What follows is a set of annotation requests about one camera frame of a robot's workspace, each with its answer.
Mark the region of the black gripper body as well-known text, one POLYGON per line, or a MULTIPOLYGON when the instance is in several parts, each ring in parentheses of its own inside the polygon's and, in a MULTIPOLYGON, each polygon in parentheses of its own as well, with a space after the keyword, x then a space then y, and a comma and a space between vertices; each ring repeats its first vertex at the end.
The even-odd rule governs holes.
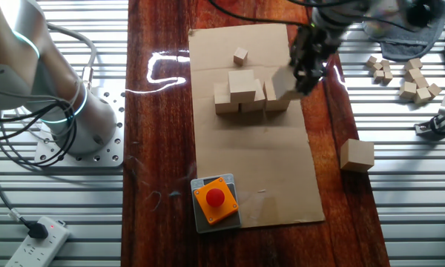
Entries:
POLYGON ((300 48, 298 64, 301 62, 326 62, 340 46, 339 38, 333 37, 329 31, 313 24, 299 26, 294 42, 300 48))

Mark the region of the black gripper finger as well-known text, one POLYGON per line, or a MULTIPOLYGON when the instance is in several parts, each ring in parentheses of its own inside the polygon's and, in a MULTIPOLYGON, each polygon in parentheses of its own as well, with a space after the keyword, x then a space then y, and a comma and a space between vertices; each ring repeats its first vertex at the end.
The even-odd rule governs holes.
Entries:
POLYGON ((322 62, 301 62, 296 70, 297 92, 303 95, 309 95, 324 76, 325 66, 322 62))
POLYGON ((298 76, 298 71, 299 71, 298 62, 300 60, 300 48, 298 47, 298 44, 296 42, 293 42, 291 44, 289 55, 290 55, 289 65, 293 69, 294 76, 298 76))

